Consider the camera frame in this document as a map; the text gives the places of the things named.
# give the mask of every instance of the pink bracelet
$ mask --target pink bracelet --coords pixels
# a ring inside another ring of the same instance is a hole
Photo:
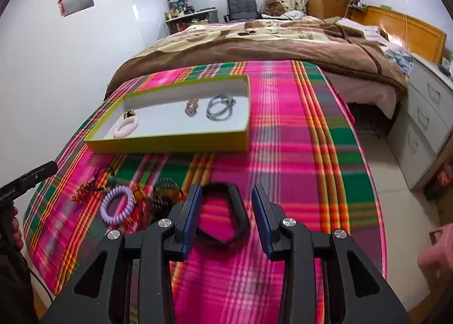
[[[118,127],[116,127],[113,133],[113,138],[123,138],[129,136],[138,126],[139,119],[137,116],[127,117],[118,125]]]

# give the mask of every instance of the wooden headboard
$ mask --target wooden headboard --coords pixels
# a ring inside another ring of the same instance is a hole
[[[426,58],[434,64],[440,63],[447,35],[416,18],[406,15],[407,43],[412,53]],[[402,40],[405,16],[386,8],[368,6],[367,12],[353,11],[351,20],[362,25],[377,25],[394,39]]]

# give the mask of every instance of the white drawer cabinet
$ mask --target white drawer cabinet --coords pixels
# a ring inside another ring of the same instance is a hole
[[[414,54],[407,97],[387,139],[409,189],[432,171],[452,128],[453,82]]]
[[[387,141],[408,188],[412,189],[434,163],[436,154],[414,120],[404,111],[398,115]]]
[[[417,124],[436,154],[448,138],[449,128],[435,109],[411,85],[407,88],[407,112]]]
[[[442,80],[439,76],[442,73],[433,72],[434,68],[425,66],[425,62],[414,60],[409,83],[439,113],[446,125],[451,127],[453,125],[453,81],[444,75]]]

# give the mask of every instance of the black band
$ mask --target black band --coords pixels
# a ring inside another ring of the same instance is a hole
[[[221,193],[228,197],[233,217],[236,219],[236,234],[233,238],[223,241],[198,227],[196,229],[196,237],[204,244],[226,248],[230,244],[241,240],[250,231],[249,216],[245,210],[244,202],[242,201],[241,194],[236,185],[215,183],[202,187],[203,197],[209,196],[210,193]]]

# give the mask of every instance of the blue gripper pad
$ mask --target blue gripper pad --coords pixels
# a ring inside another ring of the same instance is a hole
[[[196,227],[200,220],[202,204],[202,189],[191,185],[186,202],[175,227],[175,239],[182,244],[181,255],[185,260],[195,240]]]
[[[280,240],[279,222],[261,184],[255,185],[252,189],[252,208],[260,235],[261,247],[267,258],[273,261],[277,247],[275,244]]]

